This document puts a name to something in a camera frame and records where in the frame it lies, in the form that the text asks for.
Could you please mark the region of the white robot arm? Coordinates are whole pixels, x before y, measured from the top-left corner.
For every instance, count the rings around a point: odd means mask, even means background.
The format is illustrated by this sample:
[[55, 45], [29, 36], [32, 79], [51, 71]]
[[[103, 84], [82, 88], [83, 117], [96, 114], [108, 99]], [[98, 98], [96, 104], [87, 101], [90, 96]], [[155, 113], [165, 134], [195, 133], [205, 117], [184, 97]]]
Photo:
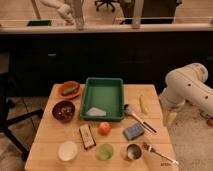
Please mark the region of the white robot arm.
[[159, 95], [163, 125], [169, 126], [186, 101], [196, 105], [213, 118], [213, 88], [205, 84], [208, 70], [200, 63], [192, 63], [167, 73], [166, 87]]

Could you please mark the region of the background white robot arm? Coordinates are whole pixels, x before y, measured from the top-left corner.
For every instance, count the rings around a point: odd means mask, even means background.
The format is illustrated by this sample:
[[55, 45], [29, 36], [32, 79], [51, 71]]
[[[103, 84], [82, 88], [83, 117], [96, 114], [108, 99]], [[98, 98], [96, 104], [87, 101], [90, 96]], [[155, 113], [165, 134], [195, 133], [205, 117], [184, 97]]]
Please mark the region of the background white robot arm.
[[67, 25], [73, 25], [73, 10], [72, 8], [60, 0], [39, 0], [47, 7], [54, 8], [59, 16], [66, 22]]

